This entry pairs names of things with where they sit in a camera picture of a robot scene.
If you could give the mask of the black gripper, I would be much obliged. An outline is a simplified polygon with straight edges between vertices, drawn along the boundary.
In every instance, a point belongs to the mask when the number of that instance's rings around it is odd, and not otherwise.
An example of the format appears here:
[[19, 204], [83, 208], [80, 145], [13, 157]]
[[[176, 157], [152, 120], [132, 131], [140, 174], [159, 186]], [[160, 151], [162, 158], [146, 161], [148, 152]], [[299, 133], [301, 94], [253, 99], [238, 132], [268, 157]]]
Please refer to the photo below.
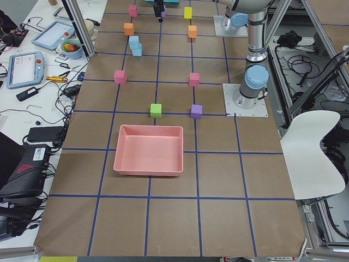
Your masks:
[[161, 9], [163, 7], [164, 7], [164, 1], [163, 0], [154, 0], [153, 10], [154, 10], [155, 18], [158, 20], [158, 22], [162, 22], [163, 21], [162, 11], [161, 11]]

